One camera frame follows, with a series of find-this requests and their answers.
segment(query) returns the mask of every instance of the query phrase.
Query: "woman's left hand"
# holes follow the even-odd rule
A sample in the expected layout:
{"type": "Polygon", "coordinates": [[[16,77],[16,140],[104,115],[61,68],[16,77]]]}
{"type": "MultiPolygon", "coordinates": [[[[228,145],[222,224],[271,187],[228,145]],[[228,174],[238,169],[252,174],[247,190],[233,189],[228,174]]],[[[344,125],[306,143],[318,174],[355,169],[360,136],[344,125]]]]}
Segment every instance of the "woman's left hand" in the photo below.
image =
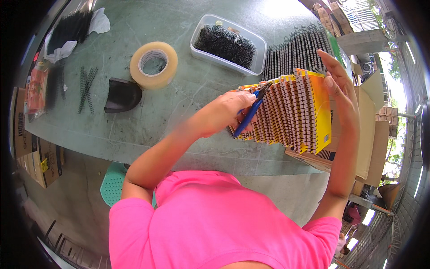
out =
{"type": "MultiPolygon", "coordinates": [[[[252,93],[227,92],[200,109],[189,119],[189,123],[199,137],[210,137],[227,125],[237,128],[239,122],[243,120],[248,112],[246,108],[250,107],[254,102],[255,95],[252,93]],[[241,109],[244,110],[238,115],[237,113],[241,109]]],[[[251,121],[257,121],[257,117],[254,115],[251,121]]],[[[252,131],[252,125],[248,124],[243,131],[252,131]]]]}

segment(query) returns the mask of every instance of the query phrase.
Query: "blue pliers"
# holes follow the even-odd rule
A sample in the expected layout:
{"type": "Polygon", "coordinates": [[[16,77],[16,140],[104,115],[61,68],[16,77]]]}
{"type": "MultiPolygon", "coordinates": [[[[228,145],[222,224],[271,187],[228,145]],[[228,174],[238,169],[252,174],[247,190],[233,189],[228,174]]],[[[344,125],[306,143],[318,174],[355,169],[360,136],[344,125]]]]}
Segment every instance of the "blue pliers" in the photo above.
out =
{"type": "Polygon", "coordinates": [[[269,90],[270,86],[272,86],[273,82],[267,82],[263,87],[261,87],[260,90],[253,92],[255,94],[256,100],[254,104],[251,106],[251,108],[248,111],[248,114],[246,114],[245,118],[242,120],[242,122],[239,124],[239,127],[236,129],[236,131],[233,134],[233,137],[236,138],[242,133],[242,131],[248,126],[248,124],[251,122],[252,117],[256,114],[258,108],[263,103],[263,97],[266,94],[266,91],[269,90]]]}

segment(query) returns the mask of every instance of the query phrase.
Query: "clear plastic container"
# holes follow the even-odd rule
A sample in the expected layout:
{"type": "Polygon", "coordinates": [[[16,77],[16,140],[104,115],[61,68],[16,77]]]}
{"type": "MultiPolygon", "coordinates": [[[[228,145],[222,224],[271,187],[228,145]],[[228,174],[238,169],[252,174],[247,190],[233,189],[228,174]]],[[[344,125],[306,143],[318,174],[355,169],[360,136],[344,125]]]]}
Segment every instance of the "clear plastic container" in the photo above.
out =
{"type": "Polygon", "coordinates": [[[194,58],[199,58],[206,62],[215,63],[216,65],[219,65],[221,67],[231,68],[246,76],[258,76],[263,72],[264,61],[266,59],[266,49],[267,49],[266,41],[259,35],[256,35],[242,28],[241,26],[235,24],[234,22],[218,17],[217,15],[205,14],[201,18],[199,24],[197,24],[197,27],[194,30],[193,37],[191,38],[191,41],[190,41],[190,47],[191,47],[191,54],[193,55],[194,58]],[[239,32],[238,33],[239,35],[246,37],[252,41],[252,43],[256,47],[256,52],[255,52],[254,59],[252,60],[252,65],[250,70],[240,65],[237,65],[235,63],[232,63],[228,60],[225,60],[221,57],[218,57],[213,54],[194,48],[194,43],[196,42],[200,34],[200,30],[203,28],[203,26],[207,24],[210,27],[212,27],[213,25],[215,25],[217,21],[222,22],[222,26],[224,26],[226,29],[231,27],[232,29],[237,30],[239,32]]]}

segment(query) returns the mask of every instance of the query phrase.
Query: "fingernail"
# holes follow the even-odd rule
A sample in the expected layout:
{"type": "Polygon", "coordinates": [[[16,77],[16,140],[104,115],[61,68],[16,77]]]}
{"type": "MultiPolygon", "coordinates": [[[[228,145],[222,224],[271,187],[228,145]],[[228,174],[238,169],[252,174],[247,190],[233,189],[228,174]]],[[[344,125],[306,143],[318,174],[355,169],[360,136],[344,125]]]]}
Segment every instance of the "fingernail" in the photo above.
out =
{"type": "Polygon", "coordinates": [[[333,87],[333,79],[332,79],[332,77],[326,77],[326,79],[324,81],[326,82],[326,85],[329,88],[333,87]]]}
{"type": "Polygon", "coordinates": [[[255,94],[248,94],[247,96],[249,98],[250,101],[255,101],[255,94]]]}

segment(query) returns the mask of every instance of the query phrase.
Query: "packing tape roll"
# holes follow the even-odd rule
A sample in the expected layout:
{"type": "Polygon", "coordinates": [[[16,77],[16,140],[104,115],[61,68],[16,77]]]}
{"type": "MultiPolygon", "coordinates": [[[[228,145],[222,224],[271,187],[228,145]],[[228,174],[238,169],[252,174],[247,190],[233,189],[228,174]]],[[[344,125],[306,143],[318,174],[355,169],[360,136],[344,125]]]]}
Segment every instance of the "packing tape roll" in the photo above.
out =
{"type": "Polygon", "coordinates": [[[173,79],[178,67],[178,55],[167,43],[151,42],[141,46],[130,61],[130,74],[140,87],[154,90],[167,86],[173,79]],[[153,58],[162,58],[166,62],[164,69],[154,75],[145,74],[145,63],[153,58]]]}

